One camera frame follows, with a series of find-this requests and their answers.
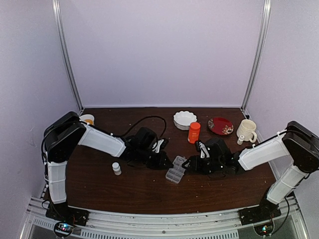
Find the red plate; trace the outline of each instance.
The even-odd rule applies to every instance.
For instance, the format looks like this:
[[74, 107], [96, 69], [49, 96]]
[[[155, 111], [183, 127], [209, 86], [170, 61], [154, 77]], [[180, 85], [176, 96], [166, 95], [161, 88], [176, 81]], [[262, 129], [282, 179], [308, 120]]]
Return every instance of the red plate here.
[[228, 119], [215, 117], [208, 121], [208, 128], [218, 135], [229, 135], [234, 131], [234, 125]]

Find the orange bottle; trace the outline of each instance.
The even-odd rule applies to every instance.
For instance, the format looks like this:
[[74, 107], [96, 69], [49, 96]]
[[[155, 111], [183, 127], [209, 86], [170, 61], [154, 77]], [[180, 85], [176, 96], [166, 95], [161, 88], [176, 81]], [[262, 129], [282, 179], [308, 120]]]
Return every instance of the orange bottle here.
[[195, 143], [198, 141], [200, 133], [200, 123], [193, 122], [189, 126], [189, 132], [188, 132], [188, 142]]

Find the cream mug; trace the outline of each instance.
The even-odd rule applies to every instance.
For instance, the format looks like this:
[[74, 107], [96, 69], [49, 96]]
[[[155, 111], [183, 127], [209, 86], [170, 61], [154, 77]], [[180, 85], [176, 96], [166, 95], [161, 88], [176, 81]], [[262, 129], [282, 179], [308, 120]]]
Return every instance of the cream mug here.
[[241, 121], [238, 129], [237, 129], [237, 136], [240, 135], [245, 136], [244, 141], [250, 141], [252, 143], [256, 142], [257, 134], [256, 134], [256, 124], [250, 119], [244, 119]]

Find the ventilation grille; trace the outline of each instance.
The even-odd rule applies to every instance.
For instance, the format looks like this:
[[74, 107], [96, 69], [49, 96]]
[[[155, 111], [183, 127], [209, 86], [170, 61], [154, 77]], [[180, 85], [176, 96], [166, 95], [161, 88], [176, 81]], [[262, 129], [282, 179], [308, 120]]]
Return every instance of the ventilation grille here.
[[[148, 237], [111, 236], [105, 233], [90, 232], [90, 231], [82, 230], [81, 238], [85, 238], [85, 239], [145, 239]], [[209, 235], [205, 235], [201, 237], [190, 237], [190, 238], [185, 237], [184, 239], [239, 239], [239, 237], [238, 237], [238, 232], [236, 230], [236, 231], [225, 232], [225, 233], [209, 234]]]
[[48, 229], [52, 229], [52, 230], [53, 230], [53, 227], [54, 227], [53, 223], [50, 223], [48, 221], [45, 221], [45, 220], [42, 220], [42, 219], [39, 219], [39, 218], [34, 219], [33, 224], [37, 225], [39, 227], [42, 227], [42, 228], [48, 228]]

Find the scalloped white bowl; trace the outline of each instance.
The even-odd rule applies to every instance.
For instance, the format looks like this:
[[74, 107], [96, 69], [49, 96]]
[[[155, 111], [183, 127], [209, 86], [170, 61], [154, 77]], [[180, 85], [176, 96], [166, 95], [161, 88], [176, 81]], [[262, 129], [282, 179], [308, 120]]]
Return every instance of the scalloped white bowl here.
[[196, 121], [197, 116], [189, 111], [180, 111], [174, 114], [174, 124], [181, 130], [189, 130], [190, 124]]

